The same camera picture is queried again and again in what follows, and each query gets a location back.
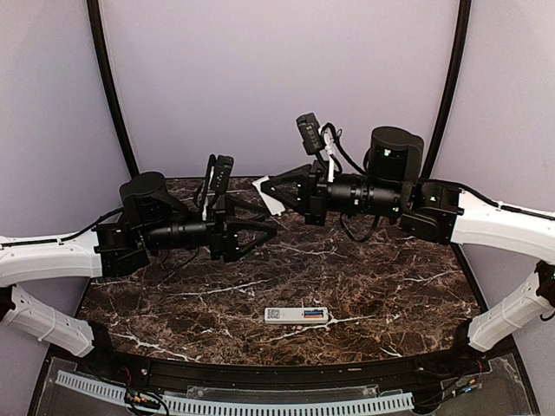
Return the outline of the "white remote control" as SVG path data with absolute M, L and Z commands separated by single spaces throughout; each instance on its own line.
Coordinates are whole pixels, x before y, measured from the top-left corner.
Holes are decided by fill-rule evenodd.
M 325 319 L 304 319 L 304 311 L 311 309 L 323 309 Z M 266 308 L 264 310 L 264 322 L 272 325 L 304 325 L 326 323 L 330 319 L 329 311 L 325 307 L 315 308 Z

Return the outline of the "blue battery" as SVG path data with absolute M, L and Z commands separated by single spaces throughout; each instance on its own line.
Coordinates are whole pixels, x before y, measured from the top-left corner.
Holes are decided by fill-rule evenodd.
M 305 315 L 323 315 L 325 311 L 323 309 L 311 309 L 304 311 Z

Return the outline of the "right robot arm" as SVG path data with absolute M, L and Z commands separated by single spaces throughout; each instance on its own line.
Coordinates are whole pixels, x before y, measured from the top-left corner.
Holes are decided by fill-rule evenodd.
M 306 224 L 329 212 L 388 218 L 413 237 L 437 244 L 475 244 L 535 257 L 526 280 L 501 302 L 457 329 L 442 367 L 460 376 L 499 341 L 554 308 L 554 216 L 507 205 L 463 184 L 420 175 L 423 140 L 399 127 L 377 127 L 360 173 L 336 173 L 332 161 L 263 179 L 259 192 L 273 214 L 287 208 Z

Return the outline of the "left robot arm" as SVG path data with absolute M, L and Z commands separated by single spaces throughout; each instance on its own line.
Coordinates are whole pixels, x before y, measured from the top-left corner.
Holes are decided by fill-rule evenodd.
M 167 190 L 159 172 L 146 172 L 120 188 L 122 206 L 82 231 L 48 237 L 1 239 L 1 323 L 79 358 L 104 378 L 122 370 L 108 330 L 78 320 L 33 297 L 21 284 L 60 277 L 123 277 L 149 265 L 161 250 L 206 247 L 213 260 L 235 262 L 277 235 L 264 210 L 215 185 L 204 211 L 192 211 Z

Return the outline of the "black front rail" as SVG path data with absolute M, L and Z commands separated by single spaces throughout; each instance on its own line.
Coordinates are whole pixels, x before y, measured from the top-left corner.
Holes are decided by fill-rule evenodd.
M 126 367 L 131 385 L 155 392 L 185 392 L 189 387 L 222 387 L 243 389 L 318 389 L 377 385 L 381 390 L 437 391 L 444 380 L 477 374 L 479 364 L 486 372 L 493 360 L 507 354 L 518 357 L 513 338 L 501 341 L 487 353 L 472 355 L 466 351 L 443 350 L 385 361 L 311 366 L 249 367 L 201 364 L 148 358 L 142 355 L 113 352 L 94 361 L 74 357 L 59 347 L 49 348 L 56 358 L 73 361 L 83 369 L 91 368 L 108 380 L 124 380 L 117 372 Z

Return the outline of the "right black frame post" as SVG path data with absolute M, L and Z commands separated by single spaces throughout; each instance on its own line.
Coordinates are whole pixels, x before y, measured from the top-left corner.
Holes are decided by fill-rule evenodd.
M 429 148 L 421 171 L 421 175 L 426 179 L 430 179 L 432 176 L 435 163 L 441 149 L 441 143 L 447 129 L 447 122 L 454 102 L 460 68 L 465 51 L 471 9 L 471 0 L 459 1 L 459 8 L 454 29 L 454 39 L 447 68 L 446 80 L 441 95 L 441 102 L 438 108 L 436 121 L 434 123 L 434 130 L 431 135 Z

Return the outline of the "black frame post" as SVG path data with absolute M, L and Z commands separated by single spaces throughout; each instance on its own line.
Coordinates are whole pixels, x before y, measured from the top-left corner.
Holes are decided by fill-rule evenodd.
M 127 173 L 132 178 L 137 176 L 140 173 L 140 170 L 134 156 L 131 140 L 129 139 L 123 112 L 121 110 L 120 100 L 114 83 L 114 76 L 109 60 L 108 44 L 101 16 L 101 3 L 98 0 L 87 0 L 86 5 L 97 66 L 108 104 L 108 111 L 114 126 L 121 155 L 124 159 L 125 167 L 127 168 Z
M 434 130 L 431 135 L 429 148 L 421 171 L 421 175 L 426 179 L 430 179 L 432 176 L 435 163 L 441 149 L 441 143 L 447 129 L 447 122 L 454 102 L 460 68 L 465 51 L 471 9 L 471 0 L 459 1 L 459 8 L 454 29 L 454 39 L 447 68 L 446 80 L 441 95 L 441 102 L 438 108 L 436 121 L 434 123 Z

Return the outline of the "left black frame post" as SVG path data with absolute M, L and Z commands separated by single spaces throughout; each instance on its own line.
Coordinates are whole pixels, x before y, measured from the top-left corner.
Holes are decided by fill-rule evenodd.
M 108 44 L 101 16 L 101 3 L 98 0 L 87 0 L 86 5 L 97 66 L 108 104 L 108 111 L 114 126 L 121 155 L 124 159 L 125 167 L 127 168 L 127 173 L 132 178 L 137 176 L 140 173 L 140 170 L 134 156 L 131 140 L 129 139 L 123 112 L 121 110 L 120 100 L 114 83 L 114 76 L 109 60 Z

